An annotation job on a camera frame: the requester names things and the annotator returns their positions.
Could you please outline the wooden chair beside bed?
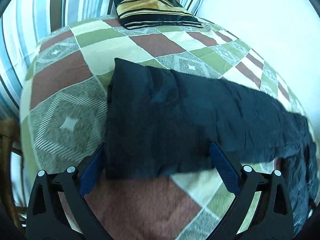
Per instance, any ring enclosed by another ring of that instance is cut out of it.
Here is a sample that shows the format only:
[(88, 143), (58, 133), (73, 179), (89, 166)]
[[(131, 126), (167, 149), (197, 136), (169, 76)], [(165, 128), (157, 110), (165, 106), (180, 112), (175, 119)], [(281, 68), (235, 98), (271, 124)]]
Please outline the wooden chair beside bed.
[(1, 204), (10, 221), (25, 235), (25, 221), (20, 220), (21, 215), (27, 213), (24, 186), (21, 186), (23, 206), (17, 206), (11, 181), (11, 154), (23, 157), (22, 150), (13, 146), (15, 142), (21, 142), (19, 125), (13, 118), (6, 118), (1, 121)]

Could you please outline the dark navy quilted jacket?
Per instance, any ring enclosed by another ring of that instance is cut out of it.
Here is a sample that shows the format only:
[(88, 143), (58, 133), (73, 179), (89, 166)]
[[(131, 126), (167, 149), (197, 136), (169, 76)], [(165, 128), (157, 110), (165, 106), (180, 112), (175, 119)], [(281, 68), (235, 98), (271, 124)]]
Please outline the dark navy quilted jacket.
[(319, 187), (317, 146), (307, 118), (266, 93), (225, 79), (115, 59), (105, 141), (108, 179), (210, 170), (211, 143), (242, 163), (279, 158), (295, 233)]

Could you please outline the checkered patchwork bedspread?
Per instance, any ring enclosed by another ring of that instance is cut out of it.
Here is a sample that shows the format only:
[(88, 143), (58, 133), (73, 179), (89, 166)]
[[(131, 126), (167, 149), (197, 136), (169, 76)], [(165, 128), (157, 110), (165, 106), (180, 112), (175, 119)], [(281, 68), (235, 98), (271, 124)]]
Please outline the checkered patchwork bedspread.
[[(44, 38), (21, 98), (28, 179), (64, 171), (91, 155), (105, 135), (107, 87), (119, 57), (144, 66), (224, 78), (267, 93), (304, 113), (279, 74), (249, 45), (220, 26), (126, 30), (107, 16), (71, 24)], [(215, 170), (113, 182), (102, 177), (86, 196), (115, 239), (205, 239), (234, 196)]]

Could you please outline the gold black striped cushion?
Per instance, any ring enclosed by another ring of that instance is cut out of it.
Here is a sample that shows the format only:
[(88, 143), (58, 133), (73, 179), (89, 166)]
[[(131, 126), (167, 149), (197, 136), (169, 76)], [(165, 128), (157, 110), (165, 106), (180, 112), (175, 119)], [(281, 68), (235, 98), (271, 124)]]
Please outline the gold black striped cushion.
[(114, 0), (114, 3), (121, 26), (128, 30), (161, 25), (202, 28), (180, 0)]

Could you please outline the blue white striped pillow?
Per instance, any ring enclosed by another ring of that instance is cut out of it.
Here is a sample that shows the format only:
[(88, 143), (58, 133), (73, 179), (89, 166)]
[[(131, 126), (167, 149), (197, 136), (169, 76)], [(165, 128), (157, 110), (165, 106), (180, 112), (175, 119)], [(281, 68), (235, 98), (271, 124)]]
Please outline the blue white striped pillow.
[(114, 0), (11, 0), (1, 16), (1, 119), (20, 125), (107, 117), (115, 59), (218, 79), (225, 29), (128, 30)]

